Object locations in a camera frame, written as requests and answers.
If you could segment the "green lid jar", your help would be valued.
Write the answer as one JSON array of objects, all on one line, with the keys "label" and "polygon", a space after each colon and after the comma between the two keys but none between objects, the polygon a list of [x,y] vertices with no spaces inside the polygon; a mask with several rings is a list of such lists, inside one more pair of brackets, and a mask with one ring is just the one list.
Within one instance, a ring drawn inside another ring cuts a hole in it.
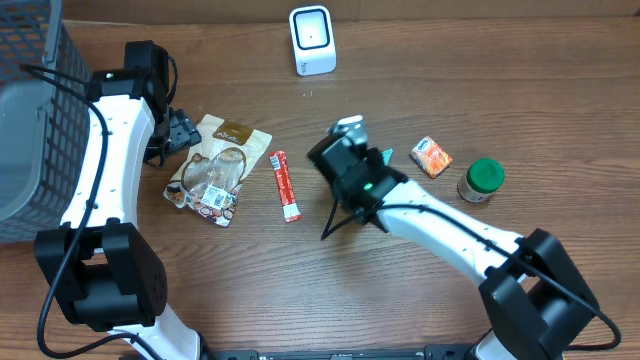
[{"label": "green lid jar", "polygon": [[492,158],[475,161],[461,176],[457,184],[459,195],[466,201],[487,201],[505,181],[502,165]]}]

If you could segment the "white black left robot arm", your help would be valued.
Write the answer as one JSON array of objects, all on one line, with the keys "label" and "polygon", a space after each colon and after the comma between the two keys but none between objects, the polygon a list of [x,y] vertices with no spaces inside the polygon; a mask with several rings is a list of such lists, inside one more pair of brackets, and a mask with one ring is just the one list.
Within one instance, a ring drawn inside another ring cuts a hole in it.
[{"label": "white black left robot arm", "polygon": [[[137,225],[141,169],[201,142],[188,115],[174,110],[175,60],[152,41],[125,46],[120,69],[96,71],[83,92],[89,137],[73,198],[56,229],[37,233],[34,253],[50,289],[39,316],[40,351],[68,359],[123,339],[142,359],[210,359],[203,336],[168,303],[164,265]],[[58,352],[45,342],[52,304],[72,324],[104,338]]]}]

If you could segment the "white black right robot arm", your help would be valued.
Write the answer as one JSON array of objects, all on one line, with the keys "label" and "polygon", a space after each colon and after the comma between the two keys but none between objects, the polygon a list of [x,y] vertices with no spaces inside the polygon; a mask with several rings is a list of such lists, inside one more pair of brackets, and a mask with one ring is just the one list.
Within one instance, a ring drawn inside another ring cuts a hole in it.
[{"label": "white black right robot arm", "polygon": [[329,135],[307,155],[353,218],[414,241],[477,285],[491,328],[466,359],[560,359],[599,304],[560,241],[484,224],[384,164],[381,152]]}]

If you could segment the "teal orange cracker packet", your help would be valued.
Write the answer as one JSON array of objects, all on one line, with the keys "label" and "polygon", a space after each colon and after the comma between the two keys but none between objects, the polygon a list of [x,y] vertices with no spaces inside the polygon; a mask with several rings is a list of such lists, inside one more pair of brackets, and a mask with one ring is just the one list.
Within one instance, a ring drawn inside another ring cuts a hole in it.
[{"label": "teal orange cracker packet", "polygon": [[388,166],[393,156],[394,150],[392,148],[386,149],[382,152],[383,163]]}]

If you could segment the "orange cracker box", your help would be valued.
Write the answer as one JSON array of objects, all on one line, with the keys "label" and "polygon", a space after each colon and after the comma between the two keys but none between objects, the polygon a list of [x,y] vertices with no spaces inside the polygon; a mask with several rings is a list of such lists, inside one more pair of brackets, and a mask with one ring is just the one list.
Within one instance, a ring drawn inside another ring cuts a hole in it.
[{"label": "orange cracker box", "polygon": [[453,158],[431,137],[425,136],[411,150],[410,157],[432,179],[453,162]]}]

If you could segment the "red white stick packet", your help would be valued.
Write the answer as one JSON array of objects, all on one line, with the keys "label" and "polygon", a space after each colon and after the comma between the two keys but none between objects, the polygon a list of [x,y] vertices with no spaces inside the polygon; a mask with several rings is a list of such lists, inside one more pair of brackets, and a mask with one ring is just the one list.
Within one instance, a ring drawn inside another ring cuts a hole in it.
[{"label": "red white stick packet", "polygon": [[298,221],[301,219],[301,213],[293,191],[286,152],[271,152],[269,159],[271,161],[276,184],[278,186],[284,220],[286,223]]}]

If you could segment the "beige brown snack pouch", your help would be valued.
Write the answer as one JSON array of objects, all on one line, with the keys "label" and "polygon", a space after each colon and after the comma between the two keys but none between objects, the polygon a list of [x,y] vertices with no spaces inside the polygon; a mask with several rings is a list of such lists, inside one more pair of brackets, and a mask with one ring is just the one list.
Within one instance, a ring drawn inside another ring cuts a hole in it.
[{"label": "beige brown snack pouch", "polygon": [[196,129],[202,141],[172,176],[163,195],[221,227],[230,225],[238,193],[272,136],[240,123],[205,115]]}]

